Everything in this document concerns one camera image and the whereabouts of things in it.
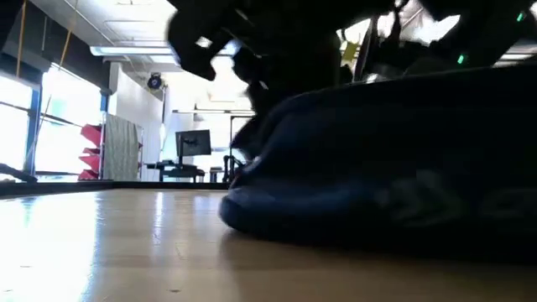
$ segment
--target black frame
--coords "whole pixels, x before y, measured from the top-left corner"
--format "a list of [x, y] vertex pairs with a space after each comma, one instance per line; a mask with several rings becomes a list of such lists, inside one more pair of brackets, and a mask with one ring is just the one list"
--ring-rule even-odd
[[37, 136], [37, 128], [39, 125], [39, 119], [42, 114], [40, 113], [41, 108], [41, 91], [35, 89], [32, 90], [32, 100], [30, 102], [30, 108], [20, 107], [6, 102], [0, 102], [0, 106], [11, 107], [18, 109], [20, 111], [26, 112], [28, 114], [28, 128], [26, 131], [26, 158], [24, 159], [23, 172], [34, 175], [35, 173], [35, 151], [32, 148], [35, 137]]
[[[253, 116], [243, 116], [243, 115], [231, 115], [229, 117], [229, 143], [231, 144], [233, 141], [233, 120], [236, 118], [252, 118]], [[229, 148], [229, 156], [233, 156], [233, 149]]]
[[77, 183], [0, 183], [0, 198], [20, 197], [27, 195], [49, 195], [78, 193], [117, 189], [146, 190], [228, 190], [229, 184], [224, 183], [159, 183], [141, 181], [81, 181]]

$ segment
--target window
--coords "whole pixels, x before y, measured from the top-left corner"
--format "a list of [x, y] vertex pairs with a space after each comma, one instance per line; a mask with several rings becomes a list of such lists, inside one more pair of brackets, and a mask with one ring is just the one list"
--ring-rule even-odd
[[88, 169], [79, 156], [84, 148], [95, 146], [81, 136], [81, 126], [101, 123], [100, 89], [52, 65], [43, 74], [41, 113], [45, 110], [47, 115], [39, 131], [35, 170], [79, 174]]
[[0, 76], [0, 91], [0, 163], [23, 169], [32, 88]]
[[43, 74], [43, 98], [41, 112], [62, 118], [79, 126], [101, 122], [101, 90], [99, 87], [69, 71], [58, 70], [52, 65]]
[[30, 108], [32, 88], [17, 81], [0, 76], [0, 103]]
[[79, 127], [45, 119], [39, 132], [35, 168], [37, 171], [79, 174], [88, 169], [79, 160], [86, 147], [94, 148], [81, 136]]
[[0, 163], [23, 169], [26, 157], [28, 113], [0, 105]]
[[[232, 136], [246, 124], [248, 118], [236, 117], [233, 119], [232, 129], [231, 116], [229, 114], [197, 114], [197, 122], [194, 122], [194, 130], [211, 130], [211, 155], [201, 155], [194, 157], [194, 165], [206, 172], [211, 167], [224, 167], [224, 156], [229, 155], [230, 130]], [[244, 161], [244, 157], [237, 150], [233, 150], [232, 155]]]

